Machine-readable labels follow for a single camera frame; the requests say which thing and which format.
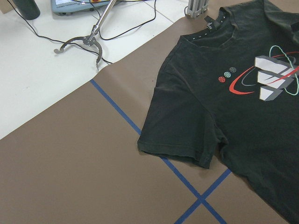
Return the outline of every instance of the blue tape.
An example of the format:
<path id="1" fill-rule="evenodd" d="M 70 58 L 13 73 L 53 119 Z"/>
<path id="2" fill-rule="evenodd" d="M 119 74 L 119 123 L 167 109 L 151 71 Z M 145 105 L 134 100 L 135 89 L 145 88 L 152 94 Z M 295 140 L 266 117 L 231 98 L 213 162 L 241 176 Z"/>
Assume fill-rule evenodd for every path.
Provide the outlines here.
<path id="1" fill-rule="evenodd" d="M 198 208 L 198 206 L 200 206 L 200 204 L 200 200 L 196 200 L 196 202 L 194 202 L 174 224 L 182 224 Z"/>
<path id="2" fill-rule="evenodd" d="M 140 128 L 125 114 L 125 112 L 108 96 L 108 94 L 92 79 L 90 82 L 93 86 L 103 95 L 103 97 L 114 107 L 114 109 L 129 123 L 129 125 L 140 135 Z M 197 197 L 197 201 L 175 222 L 180 224 L 185 221 L 200 204 L 203 204 L 210 213 L 219 221 L 221 224 L 226 224 L 224 219 L 213 209 L 213 207 L 205 200 L 205 198 L 212 193 L 212 191 L 226 178 L 222 177 L 223 174 L 209 187 L 204 193 L 205 197 L 201 196 L 197 190 L 187 181 L 187 179 L 178 171 L 178 169 L 165 157 L 161 157 L 163 162 L 173 171 L 173 173 L 183 182 L 183 184 Z"/>
<path id="3" fill-rule="evenodd" d="M 129 125 L 140 135 L 140 128 L 125 114 L 125 112 L 108 96 L 108 94 L 92 79 L 90 82 L 103 95 L 103 97 L 117 110 L 117 112 L 129 123 Z"/>
<path id="4" fill-rule="evenodd" d="M 230 169 L 225 170 L 223 174 L 221 174 L 220 177 L 218 177 L 218 179 L 203 193 L 202 197 L 206 199 L 231 172 Z"/>

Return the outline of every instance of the black t-shirt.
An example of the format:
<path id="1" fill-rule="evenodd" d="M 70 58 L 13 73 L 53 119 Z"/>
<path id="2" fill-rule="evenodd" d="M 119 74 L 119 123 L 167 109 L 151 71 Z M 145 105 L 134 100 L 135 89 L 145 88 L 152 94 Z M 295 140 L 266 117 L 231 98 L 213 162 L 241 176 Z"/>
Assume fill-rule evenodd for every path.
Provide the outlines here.
<path id="1" fill-rule="evenodd" d="M 299 14 L 268 0 L 220 8 L 164 61 L 140 151 L 209 168 L 216 146 L 290 223 L 299 223 Z"/>

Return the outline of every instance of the colored dots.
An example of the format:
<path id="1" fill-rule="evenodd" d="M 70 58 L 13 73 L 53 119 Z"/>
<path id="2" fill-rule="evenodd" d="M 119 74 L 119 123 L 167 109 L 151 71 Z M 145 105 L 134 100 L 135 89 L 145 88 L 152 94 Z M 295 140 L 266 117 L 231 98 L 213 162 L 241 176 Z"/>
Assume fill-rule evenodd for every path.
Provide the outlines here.
<path id="1" fill-rule="evenodd" d="M 220 76 L 220 77 L 218 78 L 218 80 L 219 80 L 219 82 L 223 83 L 223 82 L 225 82 L 225 77 Z"/>
<path id="2" fill-rule="evenodd" d="M 229 70 L 230 70 L 230 72 L 236 72 L 237 71 L 237 69 L 235 67 L 231 67 Z"/>
<path id="3" fill-rule="evenodd" d="M 224 72 L 224 76 L 225 76 L 226 78 L 229 78 L 229 77 L 231 77 L 231 74 L 230 74 L 230 72 L 226 71 L 226 72 Z"/>

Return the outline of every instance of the red swoosh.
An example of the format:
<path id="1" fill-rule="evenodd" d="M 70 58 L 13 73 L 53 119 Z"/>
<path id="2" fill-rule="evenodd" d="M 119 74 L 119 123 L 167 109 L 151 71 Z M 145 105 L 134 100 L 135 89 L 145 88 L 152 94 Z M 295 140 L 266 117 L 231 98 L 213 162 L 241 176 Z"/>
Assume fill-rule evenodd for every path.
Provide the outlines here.
<path id="1" fill-rule="evenodd" d="M 299 53 L 298 51 L 294 51 L 294 52 L 288 52 L 286 53 L 287 55 L 290 55 L 290 54 L 296 54 L 296 53 Z M 254 93 L 254 92 L 240 92 L 238 90 L 235 90 L 235 84 L 237 83 L 237 81 L 246 73 L 248 72 L 250 69 L 252 69 L 254 66 L 252 66 L 251 68 L 247 69 L 246 71 L 244 71 L 241 75 L 239 75 L 232 83 L 231 85 L 229 86 L 229 91 L 231 91 L 232 93 L 234 94 L 237 94 L 237 95 L 245 95 L 245 94 L 250 94 L 250 93 Z M 288 77 L 288 76 L 291 76 L 292 74 L 294 74 L 296 71 L 299 70 L 299 66 L 292 72 L 290 72 L 289 74 L 285 75 L 285 76 L 282 76 L 281 78 L 279 78 L 278 80 L 280 79 L 283 79 L 285 77 Z"/>
<path id="2" fill-rule="evenodd" d="M 248 72 L 250 69 L 253 69 L 254 66 L 252 66 L 251 68 L 247 69 L 246 71 L 244 71 L 241 75 L 239 75 L 229 86 L 229 91 L 231 91 L 234 94 L 238 94 L 238 95 L 245 95 L 245 94 L 250 94 L 253 92 L 240 92 L 238 90 L 235 90 L 235 84 L 237 83 L 237 81 L 246 73 Z"/>
<path id="3" fill-rule="evenodd" d="M 285 76 L 282 76 L 282 77 L 280 77 L 279 79 L 277 79 L 277 80 L 275 80 L 275 81 L 273 81 L 273 82 L 271 82 L 271 83 L 274 83 L 274 82 L 277 82 L 277 81 L 279 81 L 279 80 L 281 80 L 281 79 L 287 78 L 287 77 L 291 76 L 292 74 L 296 73 L 296 71 L 298 71 L 298 70 L 299 70 L 299 66 L 298 66 L 297 68 L 295 68 L 294 71 L 291 71 L 289 74 L 286 74 Z"/>

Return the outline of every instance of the black cylinder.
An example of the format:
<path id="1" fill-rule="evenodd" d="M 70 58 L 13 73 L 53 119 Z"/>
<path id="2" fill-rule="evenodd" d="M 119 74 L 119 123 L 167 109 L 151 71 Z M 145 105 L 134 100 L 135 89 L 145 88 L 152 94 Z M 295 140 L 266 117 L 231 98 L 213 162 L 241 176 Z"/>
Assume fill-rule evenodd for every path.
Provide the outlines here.
<path id="1" fill-rule="evenodd" d="M 41 14 L 34 0 L 13 0 L 13 2 L 26 20 L 36 19 Z"/>

